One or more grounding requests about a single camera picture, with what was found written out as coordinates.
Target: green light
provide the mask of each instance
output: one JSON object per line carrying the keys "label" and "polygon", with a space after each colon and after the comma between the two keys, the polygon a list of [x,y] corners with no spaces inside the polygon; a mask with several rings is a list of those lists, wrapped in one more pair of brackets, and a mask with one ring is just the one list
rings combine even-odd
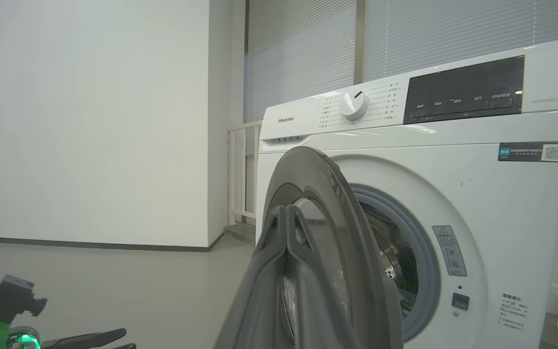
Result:
{"label": "green light", "polygon": [[22,335],[22,336],[20,336],[20,339],[18,341],[21,342],[21,343],[23,343],[23,342],[33,342],[36,345],[36,349],[40,349],[40,343],[38,343],[38,340],[36,338],[33,338],[30,335]]}

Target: gray floor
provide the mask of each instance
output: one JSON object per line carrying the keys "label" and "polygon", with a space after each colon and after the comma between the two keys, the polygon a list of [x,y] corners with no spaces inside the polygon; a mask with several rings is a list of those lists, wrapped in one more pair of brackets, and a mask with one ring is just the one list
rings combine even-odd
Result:
{"label": "gray floor", "polygon": [[208,253],[0,244],[0,279],[34,282],[49,299],[40,316],[14,321],[44,340],[124,327],[138,348],[203,349],[213,347],[252,252],[230,236]]}

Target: white dial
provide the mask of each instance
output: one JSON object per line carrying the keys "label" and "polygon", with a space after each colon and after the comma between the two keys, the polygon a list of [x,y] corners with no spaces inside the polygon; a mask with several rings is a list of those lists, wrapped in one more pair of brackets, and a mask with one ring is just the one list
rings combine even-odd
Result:
{"label": "white dial", "polygon": [[348,120],[356,120],[367,111],[370,99],[363,91],[356,93],[354,97],[346,93],[339,101],[339,112]]}

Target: front-loading washing machine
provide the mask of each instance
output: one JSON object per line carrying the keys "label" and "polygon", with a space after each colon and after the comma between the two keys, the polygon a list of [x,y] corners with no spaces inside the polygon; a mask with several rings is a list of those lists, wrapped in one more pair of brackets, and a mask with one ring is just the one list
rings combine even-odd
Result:
{"label": "front-loading washing machine", "polygon": [[354,195],[398,287],[406,348],[538,347],[558,234],[558,41],[274,106],[260,139],[257,238],[288,204],[279,193],[296,193],[289,204],[325,227],[316,243],[348,316],[345,227],[326,207]]}

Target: washing machine door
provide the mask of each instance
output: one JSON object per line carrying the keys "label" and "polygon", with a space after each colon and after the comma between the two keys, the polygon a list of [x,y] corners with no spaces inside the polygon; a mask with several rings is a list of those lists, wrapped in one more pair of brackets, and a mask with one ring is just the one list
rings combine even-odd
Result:
{"label": "washing machine door", "polygon": [[[264,217],[277,206],[295,205],[319,250],[332,287],[364,348],[401,348],[403,332],[397,287],[381,278],[372,228],[339,167],[323,153],[298,146],[279,161],[268,186]],[[280,318],[294,343],[296,285],[281,285]]]}

